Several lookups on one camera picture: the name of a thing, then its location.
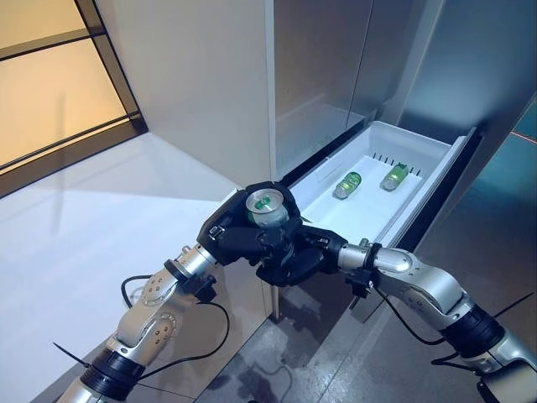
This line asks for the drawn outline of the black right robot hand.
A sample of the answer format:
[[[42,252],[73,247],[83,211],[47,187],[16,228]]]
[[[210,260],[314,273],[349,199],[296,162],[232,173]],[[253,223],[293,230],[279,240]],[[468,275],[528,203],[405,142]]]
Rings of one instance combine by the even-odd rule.
[[[256,276],[278,287],[298,285],[316,272],[337,272],[340,250],[348,244],[331,230],[302,225],[292,236],[284,238],[284,246],[272,248],[261,259]]]

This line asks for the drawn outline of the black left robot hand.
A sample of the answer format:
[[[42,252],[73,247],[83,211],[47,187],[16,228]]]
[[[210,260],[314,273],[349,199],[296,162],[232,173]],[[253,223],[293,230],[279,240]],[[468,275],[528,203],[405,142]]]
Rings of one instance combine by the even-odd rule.
[[[202,224],[197,242],[221,265],[241,258],[257,264],[300,226],[290,190],[265,181],[235,190]]]

